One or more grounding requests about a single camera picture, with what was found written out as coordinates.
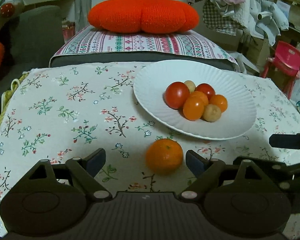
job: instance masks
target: cherry tomato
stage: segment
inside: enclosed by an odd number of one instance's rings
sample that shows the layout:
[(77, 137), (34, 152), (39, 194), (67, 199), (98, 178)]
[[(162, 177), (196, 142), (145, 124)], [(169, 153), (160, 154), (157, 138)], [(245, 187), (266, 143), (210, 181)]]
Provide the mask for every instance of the cherry tomato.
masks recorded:
[(170, 84), (165, 93), (164, 101), (172, 109), (179, 109), (190, 95), (188, 87), (182, 82), (173, 82)]
[(209, 104), (218, 106), (221, 112), (224, 112), (228, 108), (228, 101), (223, 95), (214, 95), (210, 98)]
[(204, 104), (200, 97), (189, 97), (183, 105), (183, 114), (186, 119), (195, 121), (203, 115)]
[(205, 93), (209, 100), (212, 96), (216, 94), (213, 87), (206, 83), (202, 83), (199, 86), (197, 86), (195, 91), (201, 91)]
[(202, 99), (204, 106), (207, 106), (209, 104), (208, 97), (206, 96), (205, 93), (201, 91), (194, 91), (190, 94), (191, 97), (199, 97)]

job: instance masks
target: paper plate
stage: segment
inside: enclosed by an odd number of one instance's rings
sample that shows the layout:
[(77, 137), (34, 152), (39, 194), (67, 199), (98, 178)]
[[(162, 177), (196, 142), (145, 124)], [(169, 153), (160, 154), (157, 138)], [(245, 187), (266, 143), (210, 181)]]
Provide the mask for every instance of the paper plate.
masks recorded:
[[(196, 86), (208, 83), (216, 94), (226, 97), (228, 109), (218, 121), (189, 121), (165, 104), (163, 94), (166, 88), (173, 82), (186, 80), (192, 80)], [(237, 82), (234, 75), (195, 61), (165, 60), (153, 63), (137, 74), (133, 90), (140, 105), (156, 120), (197, 138), (227, 140), (239, 137), (254, 125), (257, 117), (252, 95)]]

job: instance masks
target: striped fabric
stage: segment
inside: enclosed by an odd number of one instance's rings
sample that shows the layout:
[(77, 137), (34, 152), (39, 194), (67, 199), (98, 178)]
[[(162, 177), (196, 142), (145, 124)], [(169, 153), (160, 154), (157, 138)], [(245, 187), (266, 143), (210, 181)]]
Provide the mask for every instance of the striped fabric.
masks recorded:
[(222, 48), (196, 33), (182, 34), (120, 34), (98, 30), (89, 25), (75, 35), (54, 55), (77, 55), (104, 52), (158, 51), (177, 55), (209, 59), (235, 59)]

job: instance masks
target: curtain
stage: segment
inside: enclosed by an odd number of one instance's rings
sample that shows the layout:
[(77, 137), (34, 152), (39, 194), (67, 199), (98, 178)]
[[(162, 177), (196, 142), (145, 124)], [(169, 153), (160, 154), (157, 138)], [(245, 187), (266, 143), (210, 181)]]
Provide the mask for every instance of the curtain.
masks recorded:
[(88, 13), (91, 9), (91, 0), (74, 0), (75, 32), (79, 32), (88, 23)]

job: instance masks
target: red plastic chair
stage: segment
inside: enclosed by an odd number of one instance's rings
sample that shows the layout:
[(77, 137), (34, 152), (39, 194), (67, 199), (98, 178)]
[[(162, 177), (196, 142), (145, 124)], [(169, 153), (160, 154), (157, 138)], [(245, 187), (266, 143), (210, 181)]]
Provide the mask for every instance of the red plastic chair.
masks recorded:
[(268, 59), (260, 77), (266, 78), (271, 66), (280, 69), (283, 73), (291, 77), (283, 89), (283, 93), (288, 93), (288, 99), (290, 99), (294, 81), (297, 73), (300, 71), (300, 51), (286, 42), (279, 41), (275, 50), (275, 57)]

